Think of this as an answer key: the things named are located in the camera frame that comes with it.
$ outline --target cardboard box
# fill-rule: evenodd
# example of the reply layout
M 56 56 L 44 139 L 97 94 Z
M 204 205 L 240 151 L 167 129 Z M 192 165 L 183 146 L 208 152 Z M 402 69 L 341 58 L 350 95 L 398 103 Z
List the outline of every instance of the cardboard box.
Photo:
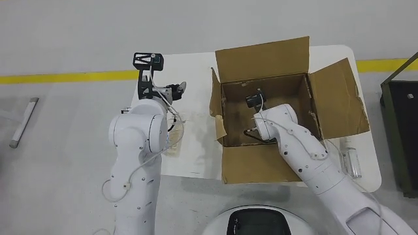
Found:
M 244 135 L 255 126 L 246 97 L 261 88 L 266 108 L 290 104 L 299 124 L 319 140 L 369 131 L 348 59 L 315 73 L 309 69 L 309 37 L 216 51 L 210 114 L 223 145 L 224 183 L 300 181 L 278 152 Z

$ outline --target gray floor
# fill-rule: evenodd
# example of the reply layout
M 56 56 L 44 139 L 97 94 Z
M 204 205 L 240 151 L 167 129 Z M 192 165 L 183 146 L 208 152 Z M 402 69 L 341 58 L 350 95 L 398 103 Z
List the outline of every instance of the gray floor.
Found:
M 357 59 L 415 53 L 415 0 L 3 0 L 0 74 L 132 69 L 135 51 L 209 52 L 311 36 L 311 45 L 346 44 Z M 418 230 L 418 201 L 396 190 L 379 109 L 388 74 L 361 74 L 382 175 L 376 196 Z M 408 78 L 418 76 L 411 72 Z M 16 150 L 15 124 L 0 119 L 0 234 L 90 235 L 113 229 L 100 195 L 116 151 L 110 120 L 131 103 L 134 81 L 0 85 L 0 107 L 23 112 L 40 97 Z M 339 234 L 305 188 L 223 185 L 163 176 L 157 235 L 199 235 L 227 208 L 270 204 L 299 214 L 321 234 Z
M 387 75 L 360 77 L 382 175 L 375 194 L 418 230 L 418 201 L 396 190 L 381 121 L 379 83 Z M 0 121 L 0 234 L 113 229 L 113 207 L 100 195 L 116 156 L 107 129 L 119 109 L 129 105 L 134 86 L 135 81 L 0 86 L 0 103 L 7 110 L 21 112 L 31 96 L 40 97 L 18 149 L 8 147 L 15 125 Z M 283 207 L 321 234 L 339 234 L 330 213 L 305 188 L 171 176 L 162 177 L 156 234 L 198 235 L 219 212 L 245 204 Z

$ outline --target cable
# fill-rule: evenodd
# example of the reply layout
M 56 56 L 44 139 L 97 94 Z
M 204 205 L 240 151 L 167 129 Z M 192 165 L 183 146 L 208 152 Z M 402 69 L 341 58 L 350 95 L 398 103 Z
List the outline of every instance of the cable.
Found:
M 283 129 L 285 129 L 286 131 L 288 131 L 288 129 L 286 128 L 286 127 L 284 127 L 283 125 L 280 125 L 279 123 L 276 123 L 275 121 L 272 121 L 272 120 L 270 120 L 270 119 L 267 119 L 267 118 L 263 118 L 262 116 L 261 116 L 261 118 L 256 118 L 256 117 L 253 117 L 253 118 L 251 118 L 252 120 L 263 120 L 264 122 L 266 122 L 266 121 L 269 121 L 269 122 L 271 122 L 271 123 L 273 123 L 273 124 L 275 124 L 275 125 L 277 125 L 277 126 L 279 126 L 279 127 L 281 127 L 281 128 L 283 128 Z M 300 143 L 300 145 L 304 148 L 304 150 L 306 151 L 306 153 L 307 154 L 310 154 L 310 152 L 306 149 L 306 147 L 305 147 L 305 145 L 298 139 L 298 138 L 296 138 L 296 140 Z M 323 161 L 323 160 L 325 160 L 325 159 L 327 159 L 328 158 L 328 155 L 327 156 L 325 156 L 325 157 L 316 157 L 316 158 L 312 158 L 312 160 L 315 160 L 315 161 Z
M 157 86 L 155 86 L 154 84 L 154 80 L 152 78 L 152 67 L 150 68 L 150 79 L 152 82 L 152 86 L 154 88 L 157 88 Z M 165 149 L 161 150 L 160 152 L 158 152 L 157 154 L 153 155 L 151 158 L 149 158 L 148 160 L 146 160 L 145 162 L 143 162 L 138 168 L 134 169 L 131 174 L 129 175 L 128 178 L 128 183 L 131 182 L 132 176 L 135 172 L 137 172 L 137 170 L 141 169 L 142 167 L 144 167 L 146 164 L 148 164 L 150 161 L 154 160 L 157 156 L 159 156 L 160 154 L 162 154 L 163 152 L 165 152 L 166 150 L 170 149 L 171 147 L 173 147 L 174 145 L 176 145 L 182 138 L 184 135 L 184 122 L 182 120 L 182 117 L 180 116 L 180 114 L 177 112 L 177 110 L 168 102 L 168 100 L 159 92 L 157 91 L 158 94 L 161 96 L 162 100 L 167 104 L 167 110 L 170 111 L 170 113 L 172 113 L 174 115 L 174 119 L 176 119 L 176 116 L 179 118 L 180 124 L 182 126 L 182 134 L 180 135 L 179 139 L 177 141 L 175 141 L 175 143 L 171 144 L 169 147 L 166 147 Z M 126 194 L 128 193 L 129 190 L 126 190 L 126 192 L 123 194 L 123 196 L 119 199 L 109 199 L 106 197 L 104 189 L 105 189 L 105 185 L 106 183 L 110 182 L 110 180 L 106 180 L 103 184 L 102 184 L 102 195 L 104 197 L 104 199 L 106 199 L 108 202 L 119 202 L 121 201 L 123 198 L 125 198 Z
M 107 229 L 105 229 L 105 228 L 100 228 L 100 229 L 98 229 L 98 230 L 96 230 L 95 232 L 93 232 L 93 234 L 92 235 L 96 235 L 97 233 L 99 233 L 100 231 L 104 231 L 104 232 L 106 232 L 107 234 L 109 234 L 109 235 L 114 235 L 115 234 L 115 231 L 116 231 L 116 226 L 113 228 L 113 233 L 110 233 L 110 231 L 108 231 Z
M 343 156 L 343 154 L 342 154 L 342 152 L 340 151 L 340 149 L 338 149 L 338 147 L 333 143 L 333 142 L 331 142 L 330 140 L 328 140 L 328 139 L 325 139 L 325 141 L 327 141 L 327 142 L 329 142 L 329 143 L 331 143 L 334 147 L 335 147 L 335 149 L 337 150 L 337 152 L 341 155 L 341 156 Z M 367 194 L 369 194 L 372 198 L 373 198 L 373 200 L 375 201 L 375 203 L 378 205 L 378 209 L 379 209 L 379 217 L 380 217 L 380 221 L 379 221 L 379 230 L 378 230 L 378 235 L 380 235 L 381 234 L 381 229 L 382 229 L 382 226 L 383 226 L 383 217 L 382 217 L 382 209 L 381 209 L 381 204 L 379 203 L 379 201 L 377 200 L 377 198 L 371 193 L 371 192 L 369 192 L 369 191 L 367 191 L 362 185 L 360 185 L 360 184 L 358 184 L 356 181 L 354 181 L 354 179 L 349 175 L 349 174 L 345 174 L 346 176 L 348 176 L 348 178 L 350 178 L 351 179 L 351 181 L 355 184 L 355 185 L 357 185 L 360 189 L 362 189 L 365 193 L 367 193 Z
M 283 126 L 281 126 L 280 124 L 278 124 L 278 123 L 276 123 L 275 121 L 272 121 L 272 120 L 270 120 L 270 119 L 266 119 L 266 118 L 252 118 L 252 119 L 254 119 L 254 120 L 256 120 L 256 119 L 261 119 L 261 120 L 264 120 L 264 121 L 269 121 L 269 122 L 271 122 L 271 123 L 274 123 L 275 125 L 277 125 L 277 126 L 279 126 L 279 127 L 281 127 L 281 128 L 283 128 L 283 129 L 285 129 L 285 130 L 287 130 L 285 127 L 283 127 Z M 337 148 L 337 146 L 334 144 L 334 143 L 332 143 L 330 140 L 326 140 L 326 141 L 328 141 L 328 142 L 330 142 L 335 148 L 336 148 L 336 150 L 338 151 L 338 153 L 342 156 L 342 153 L 341 153 L 341 151 Z M 378 235 L 380 235 L 381 234 L 381 229 L 382 229 L 382 226 L 383 226 L 383 217 L 382 217 L 382 209 L 381 209 L 381 204 L 379 203 L 379 201 L 377 200 L 377 198 L 372 194 L 372 193 L 370 193 L 369 191 L 367 191 L 362 185 L 360 185 L 360 184 L 358 184 L 356 181 L 354 181 L 353 180 L 353 178 L 349 175 L 349 174 L 345 174 L 355 185 L 357 185 L 360 189 L 362 189 L 365 193 L 367 193 L 367 194 L 369 194 L 372 198 L 373 198 L 373 200 L 375 201 L 375 203 L 377 204 L 377 206 L 378 206 L 378 210 L 379 210 L 379 218 L 380 218 L 380 222 L 379 222 L 379 230 L 378 230 Z

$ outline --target yellow stripe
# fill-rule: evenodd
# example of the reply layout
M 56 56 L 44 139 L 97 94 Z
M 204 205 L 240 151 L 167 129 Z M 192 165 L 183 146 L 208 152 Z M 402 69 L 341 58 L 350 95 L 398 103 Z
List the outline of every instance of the yellow stripe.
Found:
M 393 72 L 404 64 L 407 59 L 377 59 L 357 61 L 357 70 L 359 72 Z M 409 65 L 405 71 L 418 70 L 418 61 Z
M 393 72 L 407 59 L 378 59 L 357 61 L 359 72 Z M 418 71 L 418 62 L 412 63 L 407 71 Z M 108 72 L 79 72 L 67 74 L 28 74 L 19 76 L 0 76 L 0 84 L 42 84 L 71 82 L 100 82 L 137 80 L 137 70 Z
M 68 74 L 28 74 L 21 76 L 0 76 L 0 84 L 42 84 L 137 80 L 137 70 L 109 72 L 80 72 Z

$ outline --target white table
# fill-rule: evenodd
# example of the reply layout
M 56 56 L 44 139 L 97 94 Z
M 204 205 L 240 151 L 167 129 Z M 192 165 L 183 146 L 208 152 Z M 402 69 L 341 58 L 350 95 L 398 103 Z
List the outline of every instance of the white table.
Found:
M 318 71 L 346 57 L 349 59 L 364 103 L 354 53 L 347 46 L 311 46 L 309 72 Z M 215 53 L 164 55 L 164 60 L 164 70 L 154 73 L 157 86 L 186 81 L 187 88 L 182 99 L 173 104 L 182 115 L 182 119 L 186 120 L 180 152 L 176 157 L 163 155 L 161 173 L 169 176 L 221 180 L 222 146 L 216 141 L 214 119 L 209 115 L 212 92 L 210 68 L 215 68 L 217 72 Z M 137 103 L 138 93 L 135 87 L 131 107 Z M 370 192 L 379 189 L 381 175 L 372 133 L 368 131 L 350 136 L 350 140 L 357 149 L 362 173 L 362 177 L 356 181 Z M 331 141 L 339 146 L 338 138 Z M 339 163 L 338 152 L 330 147 L 330 153 L 336 158 L 336 163 Z M 304 183 L 286 184 L 304 186 Z

